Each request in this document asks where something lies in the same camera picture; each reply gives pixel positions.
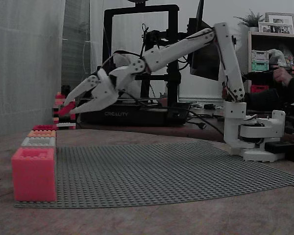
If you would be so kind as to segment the person's hand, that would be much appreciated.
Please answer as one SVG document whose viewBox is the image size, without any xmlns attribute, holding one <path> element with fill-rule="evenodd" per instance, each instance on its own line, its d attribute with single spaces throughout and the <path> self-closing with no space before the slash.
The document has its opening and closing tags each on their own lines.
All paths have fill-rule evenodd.
<svg viewBox="0 0 294 235">
<path fill-rule="evenodd" d="M 273 71 L 273 79 L 287 87 L 293 77 L 284 68 L 277 68 Z"/>
</svg>

